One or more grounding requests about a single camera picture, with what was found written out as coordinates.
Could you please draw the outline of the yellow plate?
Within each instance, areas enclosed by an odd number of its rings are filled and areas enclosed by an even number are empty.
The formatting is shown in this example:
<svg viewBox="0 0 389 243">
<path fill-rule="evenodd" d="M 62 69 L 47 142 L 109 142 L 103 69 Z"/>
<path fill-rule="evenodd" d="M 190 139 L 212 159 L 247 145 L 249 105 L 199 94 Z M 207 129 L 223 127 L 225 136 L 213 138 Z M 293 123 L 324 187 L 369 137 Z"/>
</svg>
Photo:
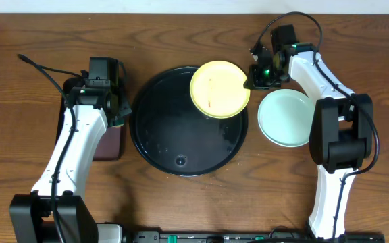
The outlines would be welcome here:
<svg viewBox="0 0 389 243">
<path fill-rule="evenodd" d="M 195 71 L 190 81 L 190 97 L 204 115 L 227 119 L 247 105 L 251 91 L 244 88 L 246 74 L 228 61 L 210 61 Z"/>
</svg>

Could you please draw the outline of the light green plate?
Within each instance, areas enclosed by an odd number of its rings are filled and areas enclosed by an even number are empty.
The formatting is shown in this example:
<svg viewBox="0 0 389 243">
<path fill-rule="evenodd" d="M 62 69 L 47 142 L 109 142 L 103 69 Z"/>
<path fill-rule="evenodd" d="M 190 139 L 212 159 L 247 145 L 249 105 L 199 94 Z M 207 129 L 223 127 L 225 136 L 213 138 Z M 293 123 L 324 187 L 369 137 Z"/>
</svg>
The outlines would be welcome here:
<svg viewBox="0 0 389 243">
<path fill-rule="evenodd" d="M 315 105 L 305 94 L 291 89 L 269 93 L 260 103 L 257 121 L 273 143 L 300 147 L 309 142 Z"/>
</svg>

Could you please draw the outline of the green sponge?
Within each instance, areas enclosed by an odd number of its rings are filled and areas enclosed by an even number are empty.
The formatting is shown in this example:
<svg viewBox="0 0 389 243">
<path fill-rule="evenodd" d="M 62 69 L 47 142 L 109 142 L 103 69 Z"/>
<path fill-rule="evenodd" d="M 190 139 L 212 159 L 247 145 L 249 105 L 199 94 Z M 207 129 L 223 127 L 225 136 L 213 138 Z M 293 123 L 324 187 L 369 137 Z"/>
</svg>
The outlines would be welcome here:
<svg viewBox="0 0 389 243">
<path fill-rule="evenodd" d="M 121 127 L 125 124 L 124 119 L 115 119 L 110 123 L 110 127 Z"/>
</svg>

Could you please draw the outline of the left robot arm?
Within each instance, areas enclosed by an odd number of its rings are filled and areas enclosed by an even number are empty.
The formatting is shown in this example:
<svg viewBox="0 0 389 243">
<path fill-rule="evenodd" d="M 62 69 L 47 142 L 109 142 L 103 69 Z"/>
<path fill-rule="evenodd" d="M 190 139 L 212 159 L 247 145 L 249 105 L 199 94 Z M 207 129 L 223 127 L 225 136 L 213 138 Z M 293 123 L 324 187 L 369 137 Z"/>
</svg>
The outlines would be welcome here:
<svg viewBox="0 0 389 243">
<path fill-rule="evenodd" d="M 108 128 L 121 127 L 131 108 L 124 64 L 91 57 L 69 92 L 56 84 L 65 105 L 51 158 L 29 194 L 17 194 L 9 214 L 17 242 L 123 242 L 123 227 L 97 223 L 84 202 L 95 151 Z"/>
</svg>

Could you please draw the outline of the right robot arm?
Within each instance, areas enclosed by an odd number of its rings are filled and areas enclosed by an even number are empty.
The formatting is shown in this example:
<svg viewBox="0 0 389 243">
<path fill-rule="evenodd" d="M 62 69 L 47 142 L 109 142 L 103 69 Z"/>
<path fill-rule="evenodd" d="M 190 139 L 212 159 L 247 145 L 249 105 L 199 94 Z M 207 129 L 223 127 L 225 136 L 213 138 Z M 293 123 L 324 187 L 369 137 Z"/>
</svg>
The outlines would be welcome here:
<svg viewBox="0 0 389 243">
<path fill-rule="evenodd" d="M 368 94 L 355 94 L 343 85 L 323 62 L 317 45 L 297 40 L 293 25 L 273 29 L 271 43 L 271 49 L 256 42 L 250 50 L 256 63 L 244 88 L 269 90 L 295 80 L 315 103 L 308 143 L 318 176 L 308 225 L 316 239 L 339 239 L 351 184 L 367 172 L 363 160 L 379 155 L 373 102 Z"/>
</svg>

